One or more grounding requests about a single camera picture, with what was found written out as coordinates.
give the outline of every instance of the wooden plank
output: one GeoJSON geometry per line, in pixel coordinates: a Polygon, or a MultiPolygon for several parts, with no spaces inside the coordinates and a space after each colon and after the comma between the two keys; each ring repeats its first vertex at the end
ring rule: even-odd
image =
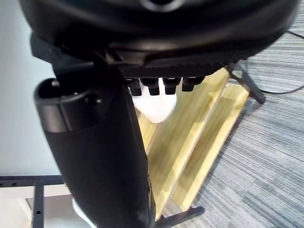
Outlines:
{"type": "Polygon", "coordinates": [[[187,210],[201,188],[248,98],[240,85],[228,84],[181,175],[173,199],[187,210]]]}
{"type": "Polygon", "coordinates": [[[171,196],[228,76],[228,72],[221,69],[206,77],[191,93],[182,92],[179,86],[173,113],[154,129],[153,140],[147,148],[156,219],[171,196]]]}

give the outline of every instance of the striped carpet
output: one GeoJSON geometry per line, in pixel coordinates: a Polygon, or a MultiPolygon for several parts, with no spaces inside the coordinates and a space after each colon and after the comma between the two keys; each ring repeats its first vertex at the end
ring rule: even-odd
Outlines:
{"type": "MultiPolygon", "coordinates": [[[[290,30],[304,35],[304,2],[290,30]]],[[[285,34],[248,68],[264,90],[304,85],[304,40],[285,34]]],[[[205,214],[176,227],[304,227],[304,90],[266,96],[247,102],[197,195],[205,214]]]]}

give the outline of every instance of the black metal frame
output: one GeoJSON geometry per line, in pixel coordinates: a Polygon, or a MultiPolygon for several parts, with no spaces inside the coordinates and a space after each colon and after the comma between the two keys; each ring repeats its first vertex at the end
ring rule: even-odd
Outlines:
{"type": "MultiPolygon", "coordinates": [[[[0,176],[0,188],[34,186],[34,206],[32,210],[32,228],[44,227],[44,186],[64,184],[63,178],[57,176],[0,176]]],[[[184,221],[200,216],[205,212],[203,207],[161,218],[155,222],[155,228],[170,228],[184,221]]]]}

